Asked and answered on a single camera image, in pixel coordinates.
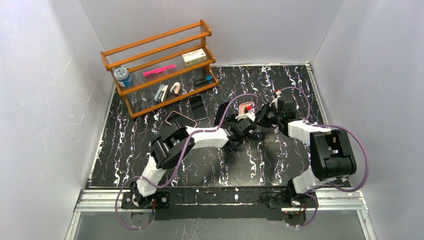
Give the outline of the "clear phone case with phone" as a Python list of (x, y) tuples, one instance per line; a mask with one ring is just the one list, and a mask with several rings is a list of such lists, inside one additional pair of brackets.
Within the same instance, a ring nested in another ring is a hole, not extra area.
[(200, 121), (208, 117), (204, 100), (201, 95), (193, 95), (188, 98), (189, 107), (194, 120)]

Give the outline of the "black smartphone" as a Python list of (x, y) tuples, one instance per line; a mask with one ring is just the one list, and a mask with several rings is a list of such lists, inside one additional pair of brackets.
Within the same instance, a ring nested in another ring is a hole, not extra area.
[(222, 120), (222, 117), (224, 117), (224, 121), (221, 125), (222, 128), (226, 125), (226, 122), (228, 122), (228, 120), (231, 118), (230, 110), (228, 110), (227, 113), (224, 113), (227, 106), (228, 106), (227, 102), (218, 106), (218, 109), (215, 115), (214, 124), (213, 124), (214, 127), (217, 127), (219, 125), (219, 123)]

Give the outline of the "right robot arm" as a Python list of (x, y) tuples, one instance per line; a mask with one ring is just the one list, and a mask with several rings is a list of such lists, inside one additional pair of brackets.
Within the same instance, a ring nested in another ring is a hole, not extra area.
[(285, 136), (309, 146), (310, 166), (289, 180), (281, 194), (284, 201), (303, 200), (317, 187), (357, 171), (346, 130), (315, 126), (298, 118), (292, 101), (275, 100), (264, 104), (256, 113), (255, 123), (264, 128), (277, 127)]

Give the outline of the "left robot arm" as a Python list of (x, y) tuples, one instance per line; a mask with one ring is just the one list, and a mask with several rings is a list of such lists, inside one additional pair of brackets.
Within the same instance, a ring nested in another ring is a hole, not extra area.
[(130, 189), (137, 206), (151, 204), (160, 188), (159, 182), (169, 169), (175, 171), (190, 150), (237, 147), (257, 128), (255, 114), (230, 116), (216, 127), (198, 128), (173, 123), (150, 145), (147, 165), (140, 177), (131, 181)]

